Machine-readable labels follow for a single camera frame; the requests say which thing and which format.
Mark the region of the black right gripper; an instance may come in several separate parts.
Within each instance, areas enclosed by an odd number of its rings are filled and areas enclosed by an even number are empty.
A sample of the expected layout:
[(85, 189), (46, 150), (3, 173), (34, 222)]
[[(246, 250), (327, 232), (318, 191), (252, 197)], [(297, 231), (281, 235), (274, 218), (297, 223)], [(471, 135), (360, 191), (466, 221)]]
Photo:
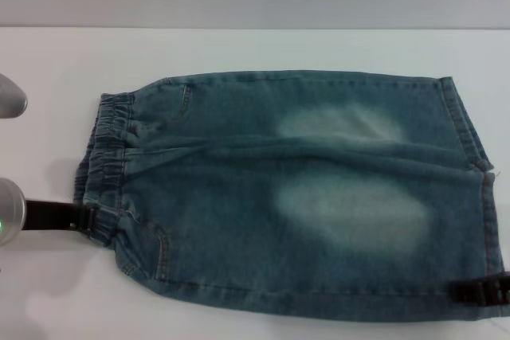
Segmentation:
[(488, 279), (488, 298), (485, 282), (479, 280), (454, 282), (450, 284), (451, 298), (460, 303), (503, 306), (509, 304), (509, 272), (503, 272)]

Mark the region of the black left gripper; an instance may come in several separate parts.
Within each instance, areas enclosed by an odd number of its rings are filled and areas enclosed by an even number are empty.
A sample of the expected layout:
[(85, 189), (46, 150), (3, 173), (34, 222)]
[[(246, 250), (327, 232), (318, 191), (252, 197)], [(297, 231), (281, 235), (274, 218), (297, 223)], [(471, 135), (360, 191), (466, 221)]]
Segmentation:
[(90, 233), (97, 213), (98, 208), (90, 205), (27, 200), (23, 229), (25, 231), (72, 230)]

